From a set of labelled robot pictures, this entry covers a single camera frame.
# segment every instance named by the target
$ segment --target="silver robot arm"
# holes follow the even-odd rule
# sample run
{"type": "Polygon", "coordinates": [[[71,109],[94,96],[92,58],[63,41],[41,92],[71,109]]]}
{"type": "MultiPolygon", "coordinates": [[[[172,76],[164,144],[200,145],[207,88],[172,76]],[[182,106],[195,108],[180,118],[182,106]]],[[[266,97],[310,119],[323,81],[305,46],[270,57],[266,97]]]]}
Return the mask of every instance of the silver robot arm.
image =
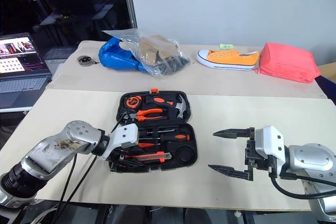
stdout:
{"type": "Polygon", "coordinates": [[[267,170],[273,185],[280,192],[289,197],[308,199],[317,220],[336,222],[336,155],[329,148],[320,144],[286,147],[283,135],[274,126],[228,129],[213,135],[224,138],[248,137],[245,149],[245,164],[248,168],[244,172],[222,165],[209,165],[210,168],[246,180],[253,180],[253,168],[267,170]],[[285,191],[276,183],[275,178],[278,176],[282,179],[301,179],[305,194],[285,191]],[[316,180],[334,185],[318,183],[316,180]]]}
{"type": "Polygon", "coordinates": [[[38,143],[21,162],[0,176],[0,206],[19,208],[29,204],[47,182],[76,153],[94,154],[102,160],[118,157],[113,152],[138,143],[138,127],[128,124],[109,135],[83,121],[72,121],[64,129],[38,143]]]}

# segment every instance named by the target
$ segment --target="pink pouch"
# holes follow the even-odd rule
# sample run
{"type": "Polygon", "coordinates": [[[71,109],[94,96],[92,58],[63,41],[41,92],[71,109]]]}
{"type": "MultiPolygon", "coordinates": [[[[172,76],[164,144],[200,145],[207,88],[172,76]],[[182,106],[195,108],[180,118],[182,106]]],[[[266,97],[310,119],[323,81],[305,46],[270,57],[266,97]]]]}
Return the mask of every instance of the pink pouch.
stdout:
{"type": "Polygon", "coordinates": [[[321,75],[311,52],[278,43],[265,44],[259,67],[260,73],[306,83],[321,75]]]}

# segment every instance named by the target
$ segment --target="toolbox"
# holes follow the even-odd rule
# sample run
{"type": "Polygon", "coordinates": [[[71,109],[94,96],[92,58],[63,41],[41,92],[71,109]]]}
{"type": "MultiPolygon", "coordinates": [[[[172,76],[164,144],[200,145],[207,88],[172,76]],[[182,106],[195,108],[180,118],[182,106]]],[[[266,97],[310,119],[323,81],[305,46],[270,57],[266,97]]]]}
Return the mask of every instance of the toolbox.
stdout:
{"type": "Polygon", "coordinates": [[[197,160],[195,133],[186,123],[191,109],[184,92],[160,91],[124,94],[120,99],[117,121],[135,123],[139,143],[122,149],[110,162],[113,172],[148,172],[191,166],[197,160]]]}

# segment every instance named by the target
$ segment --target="orange canvas shoe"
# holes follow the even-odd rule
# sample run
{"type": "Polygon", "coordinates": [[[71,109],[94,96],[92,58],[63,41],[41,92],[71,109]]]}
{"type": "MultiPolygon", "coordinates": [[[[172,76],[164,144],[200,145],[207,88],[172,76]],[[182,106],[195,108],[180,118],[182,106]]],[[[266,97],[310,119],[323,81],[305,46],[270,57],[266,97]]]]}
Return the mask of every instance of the orange canvas shoe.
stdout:
{"type": "Polygon", "coordinates": [[[197,61],[210,68],[252,70],[258,61],[259,52],[241,53],[236,49],[222,51],[200,50],[197,53],[197,61]]]}

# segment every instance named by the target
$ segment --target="clear plastic bag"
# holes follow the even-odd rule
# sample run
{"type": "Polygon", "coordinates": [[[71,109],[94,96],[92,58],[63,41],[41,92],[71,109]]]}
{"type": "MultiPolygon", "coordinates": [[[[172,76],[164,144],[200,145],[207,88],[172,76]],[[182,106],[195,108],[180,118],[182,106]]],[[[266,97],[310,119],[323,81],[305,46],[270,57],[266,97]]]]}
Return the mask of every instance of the clear plastic bag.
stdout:
{"type": "Polygon", "coordinates": [[[126,47],[153,76],[175,73],[190,63],[173,38],[141,29],[103,32],[126,42],[126,47]]]}

